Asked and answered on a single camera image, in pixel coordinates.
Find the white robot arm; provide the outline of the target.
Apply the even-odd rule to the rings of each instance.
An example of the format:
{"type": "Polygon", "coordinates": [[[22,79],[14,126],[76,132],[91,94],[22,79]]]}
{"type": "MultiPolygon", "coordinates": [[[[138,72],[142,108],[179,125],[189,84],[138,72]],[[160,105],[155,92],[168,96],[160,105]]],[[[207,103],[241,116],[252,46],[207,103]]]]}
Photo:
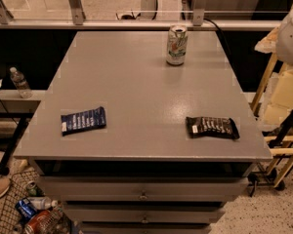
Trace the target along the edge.
{"type": "Polygon", "coordinates": [[[260,53],[275,53],[280,61],[293,65],[293,9],[280,26],[255,45],[260,53]]]}

